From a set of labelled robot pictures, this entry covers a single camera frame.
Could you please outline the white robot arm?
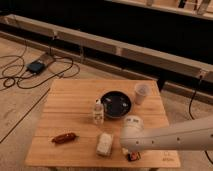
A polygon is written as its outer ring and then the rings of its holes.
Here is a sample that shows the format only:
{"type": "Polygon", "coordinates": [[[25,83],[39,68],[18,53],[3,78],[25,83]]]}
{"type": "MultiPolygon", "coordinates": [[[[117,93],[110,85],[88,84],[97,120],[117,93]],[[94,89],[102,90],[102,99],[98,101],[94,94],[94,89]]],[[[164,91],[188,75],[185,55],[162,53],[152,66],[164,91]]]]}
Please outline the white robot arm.
{"type": "Polygon", "coordinates": [[[144,129],[139,116],[124,119],[120,144],[130,152],[143,150],[213,150],[213,116],[144,129]]]}

